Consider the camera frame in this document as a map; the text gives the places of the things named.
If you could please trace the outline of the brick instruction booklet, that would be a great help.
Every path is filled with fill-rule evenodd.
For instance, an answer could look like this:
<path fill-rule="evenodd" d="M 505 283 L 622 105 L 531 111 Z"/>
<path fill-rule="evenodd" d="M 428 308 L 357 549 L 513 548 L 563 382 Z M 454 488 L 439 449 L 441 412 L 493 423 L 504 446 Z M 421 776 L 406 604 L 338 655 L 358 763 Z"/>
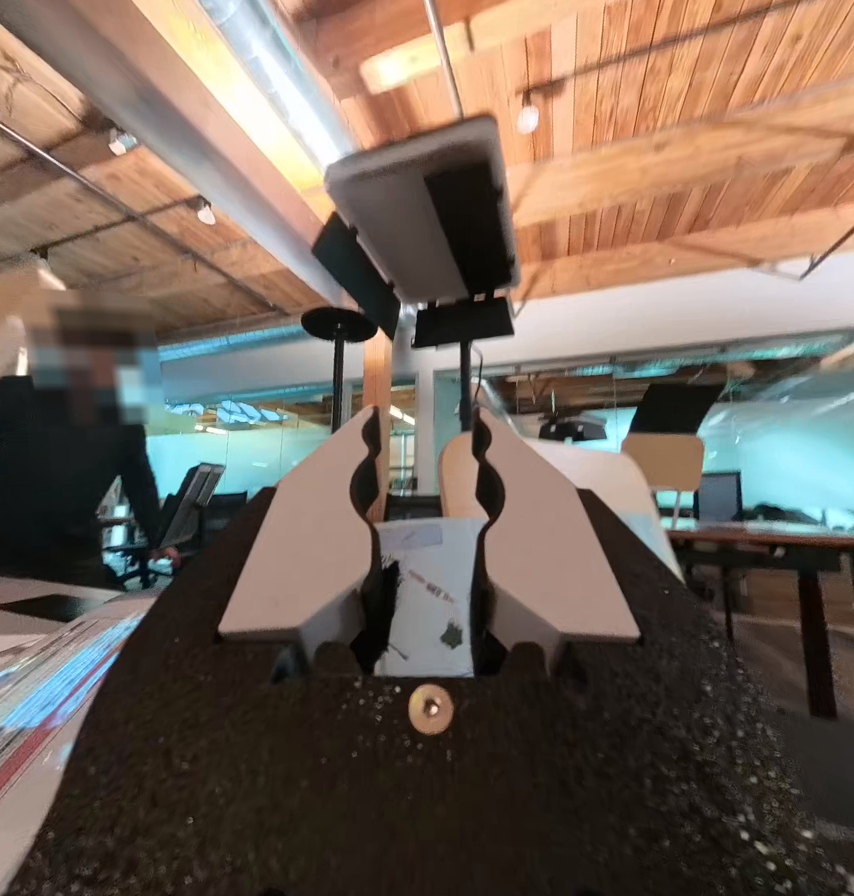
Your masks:
<path fill-rule="evenodd" d="M 397 569 L 380 678 L 471 678 L 471 593 L 479 518 L 428 518 L 377 525 L 387 571 Z"/>

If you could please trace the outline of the silver ventilation duct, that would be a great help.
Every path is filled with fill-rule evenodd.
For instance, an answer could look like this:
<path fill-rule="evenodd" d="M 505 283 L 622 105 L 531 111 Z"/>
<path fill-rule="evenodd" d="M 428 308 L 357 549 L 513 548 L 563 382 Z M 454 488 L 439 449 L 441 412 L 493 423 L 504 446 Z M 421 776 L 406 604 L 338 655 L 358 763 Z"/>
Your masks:
<path fill-rule="evenodd" d="M 320 86 L 271 2 L 199 4 L 319 172 L 357 150 L 351 129 Z"/>

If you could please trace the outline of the white desk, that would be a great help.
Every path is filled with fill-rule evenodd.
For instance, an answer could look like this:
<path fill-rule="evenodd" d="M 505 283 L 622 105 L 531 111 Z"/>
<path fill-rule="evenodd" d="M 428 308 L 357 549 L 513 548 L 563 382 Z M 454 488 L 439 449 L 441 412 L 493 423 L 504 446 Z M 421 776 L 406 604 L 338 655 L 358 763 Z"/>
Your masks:
<path fill-rule="evenodd" d="M 40 639 L 79 618 L 122 617 L 139 610 L 146 614 L 161 590 L 152 588 L 123 592 L 0 577 L 0 669 Z M 27 857 L 29 847 L 52 806 L 77 735 L 96 693 L 0 800 L 0 894 L 6 890 L 15 871 Z"/>

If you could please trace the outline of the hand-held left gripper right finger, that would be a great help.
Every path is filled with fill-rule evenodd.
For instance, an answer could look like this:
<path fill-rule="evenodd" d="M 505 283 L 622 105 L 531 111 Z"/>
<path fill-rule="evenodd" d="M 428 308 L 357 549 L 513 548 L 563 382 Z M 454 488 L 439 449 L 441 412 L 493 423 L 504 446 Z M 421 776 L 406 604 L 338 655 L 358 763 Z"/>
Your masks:
<path fill-rule="evenodd" d="M 639 644 L 642 634 L 578 488 L 510 427 L 473 413 L 475 498 L 487 515 L 475 549 L 475 668 L 532 644 L 558 668 L 571 644 Z"/>

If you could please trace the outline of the wooden back chair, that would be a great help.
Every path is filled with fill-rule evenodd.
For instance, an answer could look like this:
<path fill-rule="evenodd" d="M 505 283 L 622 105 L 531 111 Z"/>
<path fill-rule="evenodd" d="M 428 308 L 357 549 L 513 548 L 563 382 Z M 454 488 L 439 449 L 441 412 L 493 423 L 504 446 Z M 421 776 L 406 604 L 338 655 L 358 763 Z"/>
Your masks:
<path fill-rule="evenodd" d="M 473 456 L 472 441 L 469 434 L 459 434 L 439 454 L 442 513 L 445 517 L 486 521 L 488 515 L 476 498 L 478 463 Z M 684 580 L 650 487 L 629 456 L 565 442 L 533 438 L 524 442 L 576 487 L 592 491 L 680 581 Z"/>
<path fill-rule="evenodd" d="M 682 495 L 694 495 L 701 485 L 705 443 L 696 434 L 629 433 L 621 445 L 645 477 L 653 498 L 660 491 L 675 493 L 670 529 L 679 526 Z"/>

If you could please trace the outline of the black light stand pole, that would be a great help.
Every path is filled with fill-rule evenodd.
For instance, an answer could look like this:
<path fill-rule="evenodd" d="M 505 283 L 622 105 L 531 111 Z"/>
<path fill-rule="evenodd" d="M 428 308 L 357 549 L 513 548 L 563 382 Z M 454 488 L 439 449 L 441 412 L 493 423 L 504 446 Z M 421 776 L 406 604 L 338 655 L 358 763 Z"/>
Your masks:
<path fill-rule="evenodd" d="M 477 356 L 477 375 L 473 375 L 473 356 Z M 458 419 L 461 431 L 473 430 L 474 407 L 476 398 L 481 388 L 481 376 L 483 368 L 483 354 L 472 341 L 459 344 L 459 375 L 460 393 L 458 402 Z"/>

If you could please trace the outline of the studio light panel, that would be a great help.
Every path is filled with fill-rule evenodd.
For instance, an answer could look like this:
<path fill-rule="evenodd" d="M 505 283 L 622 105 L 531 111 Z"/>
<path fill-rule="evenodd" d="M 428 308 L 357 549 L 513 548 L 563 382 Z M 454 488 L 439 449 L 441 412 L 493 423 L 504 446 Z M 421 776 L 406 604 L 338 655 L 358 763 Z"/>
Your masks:
<path fill-rule="evenodd" d="M 479 115 L 331 164 L 333 213 L 314 257 L 395 338 L 417 306 L 413 347 L 511 337 L 521 279 L 496 118 Z"/>

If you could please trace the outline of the black office chair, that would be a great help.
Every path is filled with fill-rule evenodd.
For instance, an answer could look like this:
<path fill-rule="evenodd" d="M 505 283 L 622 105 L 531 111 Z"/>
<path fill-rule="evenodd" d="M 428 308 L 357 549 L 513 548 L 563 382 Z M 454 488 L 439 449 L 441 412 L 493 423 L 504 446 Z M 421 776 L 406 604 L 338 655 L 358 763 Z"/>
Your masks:
<path fill-rule="evenodd" d="M 217 492 L 226 467 L 201 462 L 191 467 L 176 493 L 166 497 L 150 546 L 142 541 L 113 546 L 123 563 L 114 581 L 136 580 L 151 588 L 159 578 L 173 577 L 208 547 L 245 508 L 249 493 Z"/>

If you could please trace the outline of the black flag panel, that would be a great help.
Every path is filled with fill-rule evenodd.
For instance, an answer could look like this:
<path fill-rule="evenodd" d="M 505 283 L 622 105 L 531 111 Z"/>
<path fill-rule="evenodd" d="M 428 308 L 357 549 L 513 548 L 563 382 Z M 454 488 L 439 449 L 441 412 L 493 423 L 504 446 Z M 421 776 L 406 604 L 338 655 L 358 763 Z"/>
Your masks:
<path fill-rule="evenodd" d="M 638 403 L 628 434 L 695 435 L 724 386 L 651 384 Z"/>

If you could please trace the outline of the computer monitor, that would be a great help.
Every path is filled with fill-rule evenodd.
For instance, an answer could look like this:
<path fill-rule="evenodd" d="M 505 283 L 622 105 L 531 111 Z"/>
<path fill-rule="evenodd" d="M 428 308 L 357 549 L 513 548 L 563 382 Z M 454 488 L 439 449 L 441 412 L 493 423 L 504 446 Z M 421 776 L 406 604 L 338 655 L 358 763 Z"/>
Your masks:
<path fill-rule="evenodd" d="M 702 473 L 694 494 L 693 513 L 697 521 L 740 521 L 743 514 L 741 473 L 737 470 Z"/>

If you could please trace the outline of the black disc stand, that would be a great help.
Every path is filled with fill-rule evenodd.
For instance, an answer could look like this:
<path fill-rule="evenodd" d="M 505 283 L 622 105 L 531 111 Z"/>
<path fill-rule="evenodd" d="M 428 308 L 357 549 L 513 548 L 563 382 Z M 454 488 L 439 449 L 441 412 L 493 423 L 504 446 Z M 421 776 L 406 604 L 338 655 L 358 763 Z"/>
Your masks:
<path fill-rule="evenodd" d="M 300 317 L 305 332 L 318 340 L 332 343 L 332 414 L 331 433 L 342 425 L 344 351 L 348 343 L 370 340 L 377 331 L 376 323 L 348 308 L 312 308 Z"/>

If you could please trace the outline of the plastic sleeved paper sheets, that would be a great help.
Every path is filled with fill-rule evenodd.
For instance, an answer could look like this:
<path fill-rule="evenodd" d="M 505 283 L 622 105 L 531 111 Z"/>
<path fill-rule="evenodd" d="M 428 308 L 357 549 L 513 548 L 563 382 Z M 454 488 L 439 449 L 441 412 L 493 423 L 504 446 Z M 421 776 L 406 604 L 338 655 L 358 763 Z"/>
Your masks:
<path fill-rule="evenodd" d="M 144 615 L 79 618 L 0 669 L 0 800 L 95 695 Z"/>

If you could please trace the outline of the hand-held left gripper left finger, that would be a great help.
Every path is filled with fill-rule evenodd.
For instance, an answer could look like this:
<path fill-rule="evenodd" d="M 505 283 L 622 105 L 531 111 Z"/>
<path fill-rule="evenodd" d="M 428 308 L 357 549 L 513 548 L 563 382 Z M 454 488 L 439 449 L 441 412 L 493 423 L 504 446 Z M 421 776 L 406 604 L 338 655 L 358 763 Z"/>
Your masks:
<path fill-rule="evenodd" d="M 219 621 L 222 639 L 291 644 L 309 661 L 346 644 L 374 666 L 383 568 L 368 517 L 379 497 L 380 413 L 366 406 L 278 482 Z"/>

